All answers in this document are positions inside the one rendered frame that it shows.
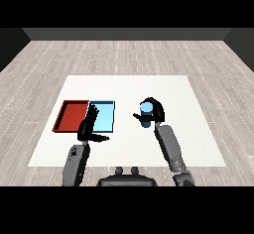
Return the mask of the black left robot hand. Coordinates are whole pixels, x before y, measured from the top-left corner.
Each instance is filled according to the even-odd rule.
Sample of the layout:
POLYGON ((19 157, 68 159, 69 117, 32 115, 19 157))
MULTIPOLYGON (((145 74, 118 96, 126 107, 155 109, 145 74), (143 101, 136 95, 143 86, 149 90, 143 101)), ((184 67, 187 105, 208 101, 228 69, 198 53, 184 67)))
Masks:
POLYGON ((78 131, 77 131, 77 139, 81 142, 102 142, 107 141, 108 137, 97 135, 93 133, 93 127, 97 118, 99 110, 94 104, 89 104, 88 111, 86 113, 85 118, 80 122, 78 131))

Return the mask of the red shallow open box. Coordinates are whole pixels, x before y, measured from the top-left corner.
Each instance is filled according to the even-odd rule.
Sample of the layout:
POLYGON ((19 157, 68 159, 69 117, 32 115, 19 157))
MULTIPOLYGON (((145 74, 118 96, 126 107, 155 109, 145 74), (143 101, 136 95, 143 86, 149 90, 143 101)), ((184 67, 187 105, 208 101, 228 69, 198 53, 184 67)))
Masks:
POLYGON ((53 127, 55 133, 76 133, 85 118, 88 100, 65 100, 53 127))

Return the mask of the small blue can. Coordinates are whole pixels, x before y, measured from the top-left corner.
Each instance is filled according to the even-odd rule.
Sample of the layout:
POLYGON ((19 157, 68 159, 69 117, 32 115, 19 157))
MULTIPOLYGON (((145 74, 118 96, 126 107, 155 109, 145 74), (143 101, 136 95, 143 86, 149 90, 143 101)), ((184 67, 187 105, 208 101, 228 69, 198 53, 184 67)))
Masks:
MULTIPOLYGON (((153 104, 150 102, 144 102, 140 105, 140 110, 141 110, 141 115, 146 116, 146 115, 152 115, 153 114, 153 104)), ((150 121, 143 121, 141 123, 143 128, 149 128, 151 126, 150 121)))

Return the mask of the light blue shallow open box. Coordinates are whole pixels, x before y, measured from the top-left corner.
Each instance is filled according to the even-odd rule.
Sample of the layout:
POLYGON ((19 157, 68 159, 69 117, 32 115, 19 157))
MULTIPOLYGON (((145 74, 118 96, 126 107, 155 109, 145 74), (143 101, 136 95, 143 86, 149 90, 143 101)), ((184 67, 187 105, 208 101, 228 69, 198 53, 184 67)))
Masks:
POLYGON ((113 100, 91 100, 88 106, 94 105, 97 110, 97 118, 94 122, 94 133, 112 133, 114 125, 115 102, 113 100))

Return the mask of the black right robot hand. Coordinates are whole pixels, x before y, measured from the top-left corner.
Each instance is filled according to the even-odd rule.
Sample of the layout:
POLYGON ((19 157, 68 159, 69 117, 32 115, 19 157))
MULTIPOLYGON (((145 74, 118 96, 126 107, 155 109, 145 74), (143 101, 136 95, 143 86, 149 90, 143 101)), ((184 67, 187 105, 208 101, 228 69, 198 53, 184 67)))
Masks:
POLYGON ((134 113, 133 116, 137 118, 140 122, 164 122, 165 121, 165 111, 163 105, 160 101, 156 100, 153 97, 147 97, 145 100, 141 102, 143 103, 151 103, 152 104, 152 113, 149 115, 139 115, 134 113))

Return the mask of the dark grey robot body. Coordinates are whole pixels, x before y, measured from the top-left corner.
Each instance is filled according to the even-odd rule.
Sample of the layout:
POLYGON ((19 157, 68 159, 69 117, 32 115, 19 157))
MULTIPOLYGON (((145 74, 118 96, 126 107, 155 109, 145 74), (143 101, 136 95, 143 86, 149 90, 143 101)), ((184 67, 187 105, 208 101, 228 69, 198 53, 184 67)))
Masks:
POLYGON ((129 175, 123 174, 122 167, 117 167, 114 175, 101 178, 97 186, 157 186, 157 183, 151 177, 140 175, 137 167, 132 167, 129 175))

